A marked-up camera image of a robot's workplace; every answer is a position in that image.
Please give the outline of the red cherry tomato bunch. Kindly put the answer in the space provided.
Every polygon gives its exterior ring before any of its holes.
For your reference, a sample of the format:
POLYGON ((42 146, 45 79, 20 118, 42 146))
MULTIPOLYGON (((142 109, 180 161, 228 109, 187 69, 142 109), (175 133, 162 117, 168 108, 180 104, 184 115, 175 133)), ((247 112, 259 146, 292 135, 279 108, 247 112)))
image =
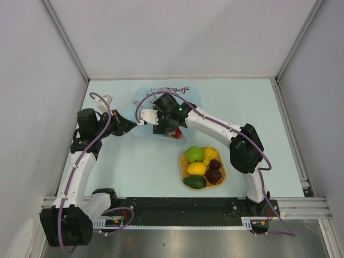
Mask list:
POLYGON ((167 137, 173 138, 173 139, 180 139, 182 137, 182 135, 183 135, 183 133, 180 130, 180 128, 176 127, 173 132, 167 134, 167 137))

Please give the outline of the light blue plastic bag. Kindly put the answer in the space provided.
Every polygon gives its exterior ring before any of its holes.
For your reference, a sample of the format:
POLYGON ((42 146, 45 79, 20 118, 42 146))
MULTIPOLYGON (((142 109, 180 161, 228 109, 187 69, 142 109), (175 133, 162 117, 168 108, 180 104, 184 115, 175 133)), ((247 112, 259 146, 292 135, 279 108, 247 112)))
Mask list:
MULTIPOLYGON (((195 87, 182 87, 182 88, 171 88, 171 87, 164 87, 164 88, 149 88, 149 87, 140 87, 137 93, 134 95, 134 99, 131 104, 127 106, 127 108, 124 110, 124 117, 128 120, 136 122, 136 116, 135 111, 137 107, 139 106, 140 101, 144 99, 149 94, 153 94, 152 96, 148 97, 143 104, 140 105, 139 111, 142 109, 153 109, 153 102, 162 94, 156 94, 158 91, 169 91, 174 92, 180 96, 182 96, 184 99, 186 99, 188 102, 195 104, 197 107, 202 106, 202 101, 200 97, 199 91, 195 87)), ((193 135, 195 134, 195 130, 189 130, 183 127, 179 127, 182 131, 183 135, 180 139, 173 139, 167 137, 167 135, 159 135, 159 134, 153 134, 153 125, 148 124, 145 126, 138 125, 133 130, 130 131, 130 133, 140 136, 140 137, 150 137, 150 138, 157 138, 157 139, 168 139, 169 141, 177 141, 177 140, 183 140, 186 141, 187 139, 191 139, 193 135)))

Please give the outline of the green fake lime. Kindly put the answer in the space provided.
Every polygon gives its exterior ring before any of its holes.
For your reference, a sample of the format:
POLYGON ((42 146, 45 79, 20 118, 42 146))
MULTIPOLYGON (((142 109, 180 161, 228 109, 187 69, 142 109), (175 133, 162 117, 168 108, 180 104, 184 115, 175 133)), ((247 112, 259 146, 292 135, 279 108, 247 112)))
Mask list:
POLYGON ((204 160, 204 152, 200 147, 191 146, 186 152, 186 159, 189 163, 202 162, 204 160))

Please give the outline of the woven bamboo tray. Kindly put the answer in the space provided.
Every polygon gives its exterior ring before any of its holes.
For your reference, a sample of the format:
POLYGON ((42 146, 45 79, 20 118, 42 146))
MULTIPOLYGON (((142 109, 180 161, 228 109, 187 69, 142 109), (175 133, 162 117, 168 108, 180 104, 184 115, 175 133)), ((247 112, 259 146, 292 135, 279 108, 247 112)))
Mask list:
POLYGON ((180 155, 179 167, 183 184, 191 190, 215 188, 226 180, 221 155, 212 147, 190 147, 180 155))

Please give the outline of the yellow fake lemon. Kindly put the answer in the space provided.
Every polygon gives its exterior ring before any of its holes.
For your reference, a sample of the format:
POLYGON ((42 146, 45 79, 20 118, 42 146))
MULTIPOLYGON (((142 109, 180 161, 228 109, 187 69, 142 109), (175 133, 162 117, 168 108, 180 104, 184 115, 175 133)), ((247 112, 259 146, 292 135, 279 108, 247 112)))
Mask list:
POLYGON ((211 147, 203 148, 204 158, 203 163, 208 166, 210 161, 217 157, 217 151, 211 147))
POLYGON ((203 162, 191 163, 187 168, 187 173, 191 176, 204 176, 207 171, 207 166, 203 162))

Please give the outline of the dark red fake plum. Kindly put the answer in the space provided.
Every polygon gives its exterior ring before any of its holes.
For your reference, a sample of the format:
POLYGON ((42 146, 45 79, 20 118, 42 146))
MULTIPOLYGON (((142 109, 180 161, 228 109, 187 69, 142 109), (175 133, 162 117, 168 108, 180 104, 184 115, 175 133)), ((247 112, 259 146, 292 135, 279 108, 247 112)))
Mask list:
POLYGON ((219 160, 212 159, 209 163, 209 169, 219 170, 222 167, 222 164, 219 160))
POLYGON ((218 184, 222 178, 223 175, 219 170, 216 169, 209 169, 206 173, 205 173, 205 177, 208 180, 209 183, 211 184, 218 184))

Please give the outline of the dark green fake avocado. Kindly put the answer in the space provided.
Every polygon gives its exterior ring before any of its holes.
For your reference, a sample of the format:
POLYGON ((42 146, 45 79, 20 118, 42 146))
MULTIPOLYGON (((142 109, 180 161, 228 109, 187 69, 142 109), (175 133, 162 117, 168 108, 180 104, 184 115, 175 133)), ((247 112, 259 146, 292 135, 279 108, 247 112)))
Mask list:
POLYGON ((183 183, 193 189, 202 189, 207 186, 206 179, 203 176, 189 176, 183 180, 183 183))

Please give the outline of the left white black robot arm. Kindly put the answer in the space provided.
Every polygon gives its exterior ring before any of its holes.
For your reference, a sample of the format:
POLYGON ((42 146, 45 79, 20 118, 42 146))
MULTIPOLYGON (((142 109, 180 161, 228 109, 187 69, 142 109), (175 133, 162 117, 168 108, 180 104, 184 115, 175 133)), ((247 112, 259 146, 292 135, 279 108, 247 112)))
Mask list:
POLYGON ((113 188, 95 190, 86 204, 83 198, 102 139, 110 135, 120 137, 136 127, 135 122, 125 119, 117 110, 99 113, 90 108, 78 112, 77 123, 66 180, 52 206, 42 209, 40 214, 51 247, 88 245, 100 216, 118 211, 119 200, 113 188))

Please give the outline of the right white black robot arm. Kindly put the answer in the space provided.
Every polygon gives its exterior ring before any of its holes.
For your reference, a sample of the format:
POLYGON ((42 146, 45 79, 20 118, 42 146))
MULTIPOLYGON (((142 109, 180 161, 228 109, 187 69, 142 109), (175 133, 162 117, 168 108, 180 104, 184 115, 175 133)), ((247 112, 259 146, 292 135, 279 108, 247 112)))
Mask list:
POLYGON ((261 180, 261 171, 271 170, 272 165, 264 154, 255 127, 251 124, 237 126, 219 120, 176 93, 157 93, 160 96, 153 105, 158 110, 158 123, 196 130, 224 144, 229 149, 232 167, 243 174, 249 212, 255 216, 265 212, 269 196, 261 180))

